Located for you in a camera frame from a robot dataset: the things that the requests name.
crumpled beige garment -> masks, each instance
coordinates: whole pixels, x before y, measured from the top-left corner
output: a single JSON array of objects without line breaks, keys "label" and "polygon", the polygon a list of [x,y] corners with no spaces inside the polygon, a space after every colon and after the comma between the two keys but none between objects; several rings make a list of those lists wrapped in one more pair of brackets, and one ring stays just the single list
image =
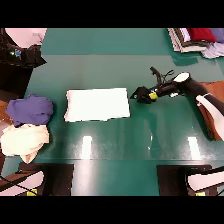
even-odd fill
[{"label": "crumpled beige garment", "polygon": [[6,156],[20,155],[25,163],[30,163],[44,143],[49,143],[46,125],[24,124],[19,128],[11,125],[5,128],[3,133],[2,153]]}]

red cloth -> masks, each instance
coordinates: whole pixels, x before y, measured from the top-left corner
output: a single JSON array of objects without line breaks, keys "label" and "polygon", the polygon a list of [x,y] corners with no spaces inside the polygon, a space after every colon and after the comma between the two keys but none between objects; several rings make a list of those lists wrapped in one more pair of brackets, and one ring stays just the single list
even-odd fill
[{"label": "red cloth", "polygon": [[187,28],[191,40],[206,40],[208,42],[216,42],[215,36],[209,28]]}]

purple cloth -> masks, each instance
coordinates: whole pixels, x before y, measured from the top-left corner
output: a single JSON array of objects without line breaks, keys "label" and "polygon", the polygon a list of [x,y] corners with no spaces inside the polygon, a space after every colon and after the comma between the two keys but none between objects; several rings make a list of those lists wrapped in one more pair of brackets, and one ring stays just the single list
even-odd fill
[{"label": "purple cloth", "polygon": [[46,97],[30,94],[27,99],[10,100],[6,113],[14,120],[14,125],[44,125],[53,114],[53,103]]},{"label": "purple cloth", "polygon": [[224,43],[224,28],[210,28],[216,38],[216,42]]}]

pile of clothes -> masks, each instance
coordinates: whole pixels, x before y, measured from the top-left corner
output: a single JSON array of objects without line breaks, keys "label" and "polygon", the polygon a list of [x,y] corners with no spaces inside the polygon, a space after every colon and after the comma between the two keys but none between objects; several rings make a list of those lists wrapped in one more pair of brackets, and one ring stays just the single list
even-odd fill
[{"label": "pile of clothes", "polygon": [[200,51],[205,58],[224,56],[224,28],[168,28],[174,51]]},{"label": "pile of clothes", "polygon": [[3,130],[2,153],[20,155],[25,163],[30,163],[44,143],[49,143],[46,124],[53,114],[53,103],[46,97],[30,94],[27,99],[11,100],[6,113],[14,125]]}]

teal tabletop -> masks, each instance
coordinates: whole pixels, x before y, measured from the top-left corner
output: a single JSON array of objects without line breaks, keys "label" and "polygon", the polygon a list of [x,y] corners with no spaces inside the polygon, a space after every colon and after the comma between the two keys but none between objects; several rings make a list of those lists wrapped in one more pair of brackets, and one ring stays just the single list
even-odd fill
[{"label": "teal tabletop", "polygon": [[[162,74],[187,71],[199,82],[223,80],[223,58],[174,52],[165,28],[49,28],[42,52],[47,63],[34,69],[25,97],[48,97],[54,114],[50,143],[34,162],[74,163],[73,195],[158,195],[157,164],[223,164],[224,143],[208,138],[187,97],[167,96],[151,105],[129,99],[130,118],[64,121],[68,90],[122,87],[130,97],[137,87],[156,84],[151,66]],[[82,157],[85,136],[92,137],[88,160]],[[19,161],[6,158],[2,174],[14,172]]]}]

